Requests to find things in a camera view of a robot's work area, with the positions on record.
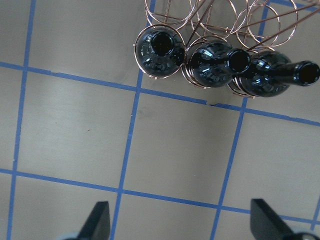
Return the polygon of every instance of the wire ring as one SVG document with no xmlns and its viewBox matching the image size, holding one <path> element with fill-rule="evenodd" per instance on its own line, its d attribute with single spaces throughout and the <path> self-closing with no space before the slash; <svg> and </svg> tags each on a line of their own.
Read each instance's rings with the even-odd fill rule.
<svg viewBox="0 0 320 240">
<path fill-rule="evenodd" d="M 254 2 L 250 5 L 249 10 L 248 10 L 248 12 L 247 12 L 247 14 L 246 14 L 247 25 L 249 25 L 249 12 L 251 11 L 251 9 L 252 9 L 254 6 L 260 6 L 260 7 L 264 6 L 264 4 L 256 4 L 257 1 L 258 1 L 258 0 L 254 1 Z M 272 7 L 270 7 L 269 5 L 265 5 L 265 7 L 271 9 L 276 16 L 278 15 L 278 13 L 277 13 Z M 241 16 L 245 11 L 246 11 L 246 9 L 243 9 L 243 10 L 240 12 L 238 19 L 240 18 L 240 16 Z M 279 25 L 278 29 L 280 30 L 280 29 L 281 29 L 281 22 L 280 22 L 280 19 L 279 19 L 279 18 L 278 18 L 278 25 Z M 250 27 L 247 27 L 246 29 L 249 31 L 249 35 L 250 35 L 254 40 L 258 41 L 258 43 L 260 43 L 260 41 L 259 41 L 258 39 L 256 39 L 255 36 L 253 35 Z M 240 36 L 239 36 L 239 32 L 238 32 L 238 31 L 235 32 L 235 35 L 236 35 L 237 40 L 239 41 L 239 43 L 240 43 L 243 47 L 245 47 L 246 49 L 250 49 L 250 47 L 247 46 L 246 43 L 243 42 L 243 41 L 240 39 Z M 263 49 L 270 49 L 270 50 L 274 51 L 273 48 L 271 48 L 269 45 L 266 45 L 266 44 L 263 44 L 263 45 L 259 46 L 258 48 L 255 48 L 256 51 L 263 50 Z"/>
<path fill-rule="evenodd" d="M 229 35 L 233 34 L 234 33 L 234 28 L 235 28 L 235 25 L 236 25 L 236 19 L 237 19 L 237 10 L 235 8 L 235 5 L 234 3 L 231 1 L 231 0 L 226 0 L 227 2 L 229 2 L 229 4 L 231 5 L 231 8 L 233 10 L 233 13 L 234 13 L 234 16 L 235 16 L 235 20 L 234 20 L 234 24 L 230 30 L 230 33 L 228 34 L 218 34 L 216 32 L 213 32 L 213 31 L 210 31 L 202 22 L 200 23 L 201 27 L 205 30 L 205 31 L 208 31 L 209 33 L 212 33 L 213 35 L 217 35 L 217 36 L 223 36 L 223 37 L 228 37 Z M 199 17 L 199 12 L 196 13 L 196 18 L 198 21 L 200 21 L 200 17 Z"/>
<path fill-rule="evenodd" d="M 295 3 L 293 0 L 289 0 L 289 1 L 291 2 L 293 8 L 294 8 L 295 10 L 297 10 L 297 5 L 296 5 L 296 3 Z M 295 11 L 295 15 L 296 15 L 296 21 L 298 21 L 298 20 L 299 20 L 299 13 L 298 13 L 298 11 Z M 279 47 L 279 46 L 285 44 L 286 42 L 288 42 L 288 41 L 293 37 L 293 35 L 295 34 L 296 29 L 297 29 L 297 24 L 294 26 L 294 28 L 293 28 L 290 36 L 289 36 L 286 40 L 284 40 L 283 42 L 278 43 L 278 44 L 272 44 L 272 45 L 270 45 L 270 47 Z"/>
<path fill-rule="evenodd" d="M 281 21 L 280 21 L 280 18 L 278 17 L 279 14 L 277 13 L 277 11 L 276 11 L 273 7 L 271 7 L 271 6 L 269 6 L 269 5 L 266 5 L 266 4 L 254 4 L 253 7 L 254 7 L 254 6 L 259 6 L 258 9 L 259 9 L 260 7 L 262 7 L 262 6 L 267 7 L 268 9 L 270 9 L 270 10 L 274 13 L 274 15 L 277 16 L 278 31 L 280 32 L 280 30 L 281 30 Z M 251 21 L 251 19 L 247 18 L 247 24 L 248 24 L 248 25 L 251 23 L 250 21 Z M 249 32 L 251 38 L 252 38 L 253 40 L 255 40 L 257 43 L 260 43 L 261 40 L 258 40 L 258 39 L 254 36 L 254 34 L 253 34 L 252 31 L 251 31 L 251 27 L 248 26 L 247 29 L 248 29 L 248 32 Z M 271 44 L 269 44 L 269 46 L 271 46 L 272 44 L 274 44 L 274 43 L 277 41 L 278 37 L 279 37 L 279 36 L 277 35 L 277 36 L 274 38 L 273 42 L 272 42 Z"/>
<path fill-rule="evenodd" d="M 179 20 L 179 21 L 176 21 L 176 22 L 172 22 L 172 23 L 168 23 L 168 22 L 165 22 L 165 21 L 162 21 L 158 18 L 156 18 L 154 15 L 155 13 L 152 12 L 147 4 L 147 0 L 144 0 L 144 9 L 145 9 L 145 14 L 146 14 L 146 18 L 147 18 L 147 21 L 150 25 L 152 25 L 152 21 L 149 19 L 149 16 L 154 19 L 155 21 L 157 21 L 158 23 L 161 23 L 161 24 L 166 24 L 166 25 L 178 25 L 178 24 L 181 24 L 182 25 L 178 28 L 176 28 L 176 30 L 179 30 L 181 28 L 183 28 L 189 21 L 189 18 L 191 17 L 191 15 L 193 14 L 194 10 L 195 10 L 195 7 L 196 7 L 196 4 L 194 4 L 192 6 L 192 2 L 191 0 L 188 0 L 189 1 L 189 4 L 190 4 L 190 10 L 189 10 L 189 14 L 188 16 L 186 16 L 185 18 Z"/>
</svg>

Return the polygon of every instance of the beige floor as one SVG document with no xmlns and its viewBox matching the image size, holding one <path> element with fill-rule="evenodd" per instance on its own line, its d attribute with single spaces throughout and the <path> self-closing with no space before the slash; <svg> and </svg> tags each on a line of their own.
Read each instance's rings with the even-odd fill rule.
<svg viewBox="0 0 320 240">
<path fill-rule="evenodd" d="M 143 0 L 0 6 L 0 240 L 78 231 L 97 201 L 111 240 L 253 240 L 251 198 L 320 234 L 319 82 L 247 100 L 142 76 Z M 277 50 L 320 64 L 319 22 Z"/>
</svg>

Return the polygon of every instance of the blue tape grid line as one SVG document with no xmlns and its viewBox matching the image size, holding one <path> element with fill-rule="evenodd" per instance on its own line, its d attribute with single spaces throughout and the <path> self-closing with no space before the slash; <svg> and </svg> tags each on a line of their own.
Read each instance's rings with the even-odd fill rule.
<svg viewBox="0 0 320 240">
<path fill-rule="evenodd" d="M 268 17 L 268 11 L 269 11 L 269 8 L 265 6 L 263 8 L 263 12 L 262 12 L 262 17 L 261 17 L 262 20 L 266 19 Z M 260 23 L 259 31 L 258 31 L 259 36 L 263 36 L 264 31 L 265 31 L 265 26 L 266 26 L 266 22 L 265 21 Z"/>
<path fill-rule="evenodd" d="M 149 9 L 153 12 L 155 10 L 155 7 L 156 7 L 156 0 L 151 0 Z M 137 116 L 137 111 L 138 111 L 138 104 L 139 104 L 139 98 L 140 98 L 143 77 L 144 77 L 143 72 L 141 70 L 139 70 L 138 77 L 137 77 L 137 83 L 136 83 L 136 92 L 134 95 L 134 101 L 133 101 L 133 107 L 132 107 L 132 113 L 131 113 L 131 119 L 130 119 L 130 125 L 129 125 L 129 131 L 128 131 L 128 137 L 126 140 L 125 152 L 124 152 L 124 157 L 123 157 L 123 164 L 122 164 L 121 175 L 120 175 L 120 182 L 119 182 L 119 188 L 118 188 L 119 192 L 116 197 L 116 203 L 115 203 L 115 208 L 114 208 L 114 215 L 113 215 L 113 221 L 112 221 L 111 232 L 110 232 L 110 240 L 114 240 L 115 235 L 116 235 L 121 199 L 122 199 L 122 194 L 124 191 L 125 177 L 126 177 L 126 172 L 127 172 L 132 137 L 133 137 L 134 128 L 135 128 L 135 122 L 136 122 L 136 116 Z"/>
<path fill-rule="evenodd" d="M 14 171 L 12 171 L 12 170 L 0 168 L 1 174 L 12 175 L 13 172 Z M 59 184 L 66 184 L 66 185 L 82 187 L 82 188 L 96 189 L 96 190 L 107 191 L 107 192 L 112 192 L 112 193 L 122 192 L 122 194 L 125 194 L 125 195 L 131 195 L 131 196 L 137 196 L 137 197 L 149 198 L 149 199 L 157 199 L 157 200 L 162 200 L 162 201 L 167 201 L 167 202 L 186 204 L 186 205 L 198 206 L 198 207 L 209 208 L 209 209 L 217 209 L 218 208 L 217 204 L 212 204 L 212 203 L 207 203 L 207 202 L 193 201 L 193 200 L 188 200 L 188 199 L 163 196 L 163 195 L 158 195 L 158 194 L 139 192 L 139 191 L 133 191 L 133 190 L 127 190 L 127 189 L 120 190 L 119 188 L 116 188 L 116 187 L 97 185 L 97 184 L 92 184 L 92 183 L 87 183 L 87 182 L 74 181 L 74 180 L 69 180 L 69 179 L 62 179 L 62 178 L 57 178 L 57 177 L 44 176 L 44 175 L 38 175 L 38 174 L 33 174 L 33 173 L 21 172 L 21 171 L 16 171 L 15 174 L 17 177 L 36 179 L 36 180 L 47 181 L 47 182 L 52 182 L 52 183 L 59 183 Z M 220 208 L 223 211 L 241 213 L 241 214 L 250 214 L 250 210 L 248 210 L 248 209 L 225 206 L 225 205 L 220 206 Z M 306 218 L 285 216 L 285 215 L 281 215 L 281 218 L 284 220 L 290 220 L 290 221 L 299 222 L 299 223 L 307 223 L 307 224 L 314 223 L 315 225 L 320 225 L 320 221 L 317 221 L 317 220 L 314 221 L 314 219 L 306 219 Z"/>
<path fill-rule="evenodd" d="M 291 7 L 290 2 L 285 1 L 285 0 L 272 0 L 271 2 Z M 156 3 L 156 0 L 151 1 L 150 9 L 153 9 L 155 7 L 155 3 Z M 297 6 L 298 6 L 298 8 L 303 7 L 302 4 L 297 4 Z M 222 205 L 223 199 L 224 199 L 224 196 L 226 193 L 226 189 L 227 189 L 228 179 L 229 179 L 229 175 L 231 172 L 231 167 L 232 167 L 232 163 L 233 163 L 235 150 L 237 147 L 237 142 L 239 139 L 239 134 L 240 134 L 240 130 L 241 130 L 241 124 L 243 121 L 244 113 L 256 114 L 256 115 L 261 115 L 261 116 L 265 116 L 265 117 L 277 118 L 277 119 L 293 121 L 293 122 L 298 122 L 298 123 L 303 123 L 303 124 L 308 124 L 308 125 L 320 127 L 320 122 L 315 122 L 315 121 L 310 121 L 308 119 L 294 118 L 294 117 L 289 117 L 289 116 L 285 116 L 282 114 L 246 108 L 247 101 L 248 101 L 246 98 L 243 99 L 242 107 L 217 103 L 212 106 L 218 107 L 218 108 L 234 110 L 234 111 L 240 111 L 238 125 L 236 128 L 236 133 L 235 133 L 234 141 L 232 144 L 229 163 L 228 163 L 228 167 L 226 170 L 226 175 L 225 175 L 225 179 L 223 182 L 218 205 L 211 204 L 211 203 L 191 201 L 191 200 L 186 200 L 186 199 L 180 199 L 180 198 L 174 198 L 174 197 L 168 197 L 168 196 L 161 196 L 161 195 L 150 194 L 150 193 L 125 190 L 125 189 L 123 189 L 124 180 L 125 180 L 125 175 L 126 175 L 126 170 L 127 170 L 128 157 L 129 157 L 129 152 L 130 152 L 130 146 L 131 146 L 131 141 L 132 141 L 132 135 L 133 135 L 133 129 L 134 129 L 134 123 L 135 123 L 135 118 L 136 118 L 136 114 L 137 114 L 137 109 L 138 109 L 140 93 L 161 96 L 161 97 L 171 98 L 171 99 L 176 99 L 176 100 L 181 100 L 181 101 L 187 101 L 187 102 L 192 102 L 192 103 L 202 104 L 202 105 L 206 105 L 207 102 L 203 99 L 196 99 L 196 98 L 192 98 L 192 97 L 188 97 L 188 96 L 182 96 L 182 95 L 177 95 L 177 94 L 172 94 L 172 93 L 166 93 L 166 92 L 141 88 L 142 77 L 143 77 L 143 73 L 141 71 L 139 71 L 137 85 L 135 87 L 135 86 L 123 85 L 123 84 L 114 83 L 114 82 L 93 79 L 93 78 L 89 78 L 89 77 L 76 76 L 76 75 L 62 73 L 62 72 L 51 72 L 51 71 L 45 70 L 45 69 L 29 67 L 29 52 L 30 52 L 30 44 L 31 44 L 35 9 L 36 9 L 36 0 L 32 0 L 31 5 L 30 5 L 30 12 L 29 12 L 29 20 L 28 20 L 27 38 L 26 38 L 26 44 L 25 44 L 23 66 L 11 64 L 11 63 L 6 63 L 6 62 L 0 62 L 0 67 L 23 71 L 22 72 L 22 81 L 21 81 L 21 91 L 20 91 L 16 138 L 15 138 L 14 162 L 13 162 L 13 168 L 12 168 L 13 170 L 0 169 L 0 173 L 12 175 L 9 213 L 8 213 L 7 240 L 11 240 L 11 234 L 12 234 L 14 200 L 15 200 L 15 189 L 16 189 L 17 176 L 118 193 L 117 202 L 116 202 L 117 205 L 116 205 L 115 214 L 114 214 L 115 217 L 113 219 L 114 225 L 112 226 L 112 230 L 111 230 L 111 238 L 110 238 L 111 240 L 113 240 L 115 237 L 122 194 L 217 209 L 217 214 L 215 216 L 214 225 L 213 225 L 212 233 L 211 233 L 211 239 L 213 239 L 214 235 L 216 233 L 216 230 L 217 230 L 221 210 L 243 213 L 243 214 L 250 213 L 250 211 L 247 209 L 241 209 L 241 208 L 235 208 L 235 207 L 229 207 L 229 206 Z M 313 7 L 313 8 L 308 8 L 307 10 L 314 11 L 315 9 L 316 8 Z M 266 16 L 267 16 L 267 11 L 265 10 L 263 12 L 263 17 L 265 18 Z M 263 29 L 264 29 L 264 24 L 260 26 L 260 31 L 263 31 Z M 90 84 L 97 84 L 97 85 L 101 85 L 101 86 L 118 88 L 118 89 L 136 92 L 135 98 L 134 98 L 134 103 L 133 103 L 133 108 L 132 108 L 132 118 L 130 121 L 130 127 L 129 127 L 129 132 L 128 132 L 128 139 L 127 139 L 127 144 L 126 144 L 126 149 L 125 149 L 125 156 L 124 156 L 124 160 L 123 160 L 119 188 L 101 186 L 101 185 L 96 185 L 96 184 L 91 184 L 91 183 L 77 182 L 77 181 L 73 181 L 73 180 L 66 180 L 66 179 L 60 179 L 60 178 L 55 178 L 55 177 L 41 176 L 41 175 L 36 175 L 36 174 L 31 174 L 31 173 L 23 173 L 23 172 L 17 171 L 18 159 L 19 159 L 21 124 L 22 124 L 22 118 L 23 118 L 23 108 L 24 108 L 24 100 L 25 100 L 25 91 L 26 91 L 26 82 L 27 82 L 28 72 L 49 75 L 49 76 L 54 76 L 54 77 L 59 77 L 59 78 L 64 78 L 64 79 L 70 79 L 70 80 L 75 80 L 75 81 L 80 81 L 80 82 L 85 82 L 85 83 L 90 83 Z M 317 221 L 319 211 L 320 211 L 320 199 L 318 201 L 318 204 L 317 204 L 317 207 L 315 210 L 315 214 L 314 214 L 314 218 L 312 220 L 291 217 L 291 216 L 281 216 L 281 217 L 285 220 L 291 220 L 291 221 L 302 222 L 302 223 L 309 223 L 309 224 L 311 224 L 311 229 L 314 229 L 315 225 L 320 225 L 320 221 Z"/>
<path fill-rule="evenodd" d="M 221 213 L 221 210 L 222 210 L 222 205 L 223 205 L 223 202 L 224 202 L 224 199 L 225 199 L 225 195 L 226 195 L 226 191 L 227 191 L 227 185 L 228 185 L 228 181 L 229 181 L 229 176 L 230 176 L 232 165 L 233 165 L 234 158 L 235 158 L 235 153 L 236 153 L 236 149 L 237 149 L 237 144 L 238 144 L 238 140 L 239 140 L 239 136 L 240 136 L 242 123 L 243 123 L 243 120 L 244 120 L 245 108 L 247 106 L 247 102 L 248 102 L 248 99 L 246 97 L 243 98 L 242 106 L 241 106 L 241 110 L 240 110 L 240 114 L 239 114 L 239 118 L 238 118 L 238 123 L 237 123 L 237 126 L 236 126 L 234 138 L 233 138 L 233 143 L 232 143 L 232 147 L 231 147 L 229 161 L 228 161 L 228 165 L 227 165 L 227 168 L 226 168 L 226 171 L 225 171 L 225 175 L 224 175 L 224 180 L 223 180 L 222 189 L 221 189 L 221 193 L 220 193 L 220 197 L 219 197 L 218 207 L 217 207 L 216 213 L 215 213 L 215 218 L 214 218 L 214 222 L 213 222 L 213 227 L 212 227 L 212 231 L 211 231 L 210 240 L 215 239 L 215 235 L 216 235 L 216 232 L 217 232 L 220 213 Z"/>
<path fill-rule="evenodd" d="M 0 67 L 21 70 L 21 71 L 23 71 L 23 69 L 24 69 L 23 66 L 10 64 L 10 63 L 6 63 L 6 62 L 0 62 Z M 94 79 L 94 78 L 89 78 L 89 77 L 77 76 L 77 75 L 67 74 L 67 73 L 63 73 L 63 72 L 51 72 L 50 70 L 45 70 L 45 69 L 40 69 L 40 68 L 35 68 L 35 67 L 28 67 L 27 71 L 32 72 L 32 73 L 42 74 L 42 75 L 63 78 L 63 79 L 80 81 L 80 82 L 89 83 L 89 84 L 96 84 L 96 85 L 105 86 L 105 87 L 123 89 L 123 90 L 127 90 L 127 91 L 132 91 L 132 92 L 137 91 L 136 86 L 124 85 L 124 84 L 120 84 L 120 83 L 114 83 L 114 82 L 109 82 L 109 81 L 104 81 L 104 80 L 99 80 L 99 79 Z M 163 98 L 176 99 L 176 100 L 195 103 L 195 104 L 202 104 L 202 105 L 207 104 L 207 101 L 204 99 L 198 99 L 198 98 L 193 98 L 193 97 L 189 97 L 189 96 L 183 96 L 183 95 L 178 95 L 178 94 L 173 94 L 173 93 L 168 93 L 168 92 L 163 92 L 163 91 L 156 91 L 156 90 L 151 90 L 151 89 L 146 89 L 146 88 L 141 88 L 140 93 L 159 96 L 159 97 L 163 97 Z M 210 106 L 228 109 L 228 110 L 234 110 L 234 111 L 241 110 L 241 107 L 239 107 L 239 106 L 223 104 L 223 103 L 217 103 L 217 104 L 210 105 Z M 267 111 L 262 111 L 262 110 L 256 110 L 256 109 L 251 109 L 251 108 L 246 108 L 245 112 L 248 114 L 255 114 L 255 115 L 260 115 L 260 116 L 276 118 L 276 119 L 281 119 L 281 120 L 287 120 L 287 121 L 291 121 L 291 122 L 297 122 L 297 123 L 308 124 L 308 125 L 320 127 L 320 122 L 311 121 L 309 119 L 291 117 L 291 116 L 287 116 L 287 115 L 283 115 L 283 114 L 267 112 Z"/>
<path fill-rule="evenodd" d="M 317 221 L 319 215 L 320 215 L 320 196 L 319 196 L 318 203 L 317 203 L 315 211 L 314 211 L 314 216 L 313 216 L 310 230 L 314 231 L 316 224 L 319 224 L 320 221 Z"/>
<path fill-rule="evenodd" d="M 27 83 L 28 65 L 29 65 L 29 53 L 30 53 L 30 45 L 31 45 L 31 36 L 32 36 L 33 25 L 34 25 L 35 9 L 36 9 L 36 0 L 32 0 L 30 3 L 30 12 L 29 12 L 28 27 L 27 27 L 27 34 L 26 34 L 26 41 L 25 41 L 20 100 L 19 100 L 18 117 L 17 117 L 17 124 L 16 124 L 14 156 L 13 156 L 12 176 L 11 176 L 10 202 L 9 202 L 8 224 L 7 224 L 7 234 L 6 234 L 7 240 L 11 240 L 11 235 L 12 235 L 21 125 L 22 125 L 22 119 L 23 119 L 23 113 L 24 113 L 26 83 Z"/>
<path fill-rule="evenodd" d="M 293 7 L 292 3 L 288 0 L 270 0 L 270 2 L 273 4 L 284 5 L 284 6 L 288 6 L 291 8 Z M 301 4 L 301 3 L 296 3 L 295 5 L 297 8 L 302 8 L 305 6 L 304 4 Z M 305 10 L 310 11 L 310 12 L 314 12 L 317 9 L 318 9 L 317 7 L 312 6 L 312 7 L 306 8 Z"/>
</svg>

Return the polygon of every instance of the bottle shoulder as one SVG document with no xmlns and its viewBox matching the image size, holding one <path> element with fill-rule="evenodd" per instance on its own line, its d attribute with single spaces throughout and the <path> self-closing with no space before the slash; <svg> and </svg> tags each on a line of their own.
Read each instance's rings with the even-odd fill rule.
<svg viewBox="0 0 320 240">
<path fill-rule="evenodd" d="M 259 97 L 274 97 L 289 88 L 286 84 L 277 84 L 267 75 L 255 75 L 253 78 L 241 78 L 241 85 L 247 92 Z"/>
<path fill-rule="evenodd" d="M 253 65 L 258 71 L 268 71 L 279 65 L 291 63 L 290 59 L 276 51 L 264 51 L 251 56 Z"/>
<path fill-rule="evenodd" d="M 201 53 L 205 59 L 213 58 L 215 54 L 231 50 L 232 46 L 224 41 L 211 41 L 201 44 L 198 49 L 195 51 L 196 53 Z"/>
</svg>

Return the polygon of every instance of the bottle neck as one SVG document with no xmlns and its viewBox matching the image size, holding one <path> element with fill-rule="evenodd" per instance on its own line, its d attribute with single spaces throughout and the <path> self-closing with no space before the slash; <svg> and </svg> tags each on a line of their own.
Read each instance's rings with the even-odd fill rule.
<svg viewBox="0 0 320 240">
<path fill-rule="evenodd" d="M 212 54 L 203 48 L 193 54 L 190 65 L 194 70 L 211 71 L 214 76 L 220 77 L 245 72 L 250 60 L 250 55 L 242 49 L 235 48 Z"/>
<path fill-rule="evenodd" d="M 301 61 L 271 67 L 266 74 L 274 83 L 309 86 L 319 79 L 320 68 L 312 61 Z"/>
</svg>

